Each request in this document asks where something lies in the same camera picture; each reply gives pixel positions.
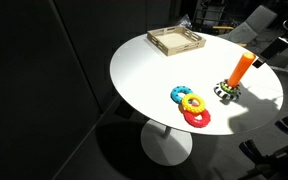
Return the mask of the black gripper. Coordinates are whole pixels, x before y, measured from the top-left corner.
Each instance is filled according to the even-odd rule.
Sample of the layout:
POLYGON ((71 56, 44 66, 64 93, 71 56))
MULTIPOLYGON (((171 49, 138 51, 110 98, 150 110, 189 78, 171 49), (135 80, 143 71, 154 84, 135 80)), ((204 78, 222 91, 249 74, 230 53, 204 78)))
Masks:
POLYGON ((264 49, 260 54, 259 58, 253 63, 256 68, 261 67, 268 60, 275 57, 278 53, 282 52, 288 47, 288 38, 277 37, 266 49, 264 49))

